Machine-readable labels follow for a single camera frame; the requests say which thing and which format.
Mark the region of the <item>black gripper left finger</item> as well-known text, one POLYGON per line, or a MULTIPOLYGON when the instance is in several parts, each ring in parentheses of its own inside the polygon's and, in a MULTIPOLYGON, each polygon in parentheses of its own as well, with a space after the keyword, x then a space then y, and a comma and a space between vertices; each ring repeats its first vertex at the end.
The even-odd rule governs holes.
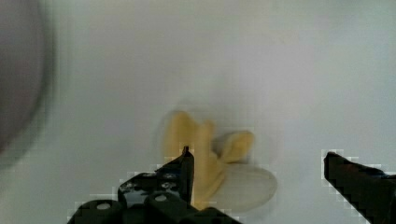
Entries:
POLYGON ((122 183, 116 201, 81 205, 67 224, 242 224, 220 210, 191 205, 194 157, 187 147, 159 169, 122 183))

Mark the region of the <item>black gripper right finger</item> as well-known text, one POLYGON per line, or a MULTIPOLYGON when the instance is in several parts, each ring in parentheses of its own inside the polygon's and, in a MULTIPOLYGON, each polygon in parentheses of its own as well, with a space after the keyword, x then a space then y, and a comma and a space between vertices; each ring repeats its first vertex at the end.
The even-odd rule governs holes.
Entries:
POLYGON ((370 223, 396 223, 396 177, 328 152, 325 179, 370 223))

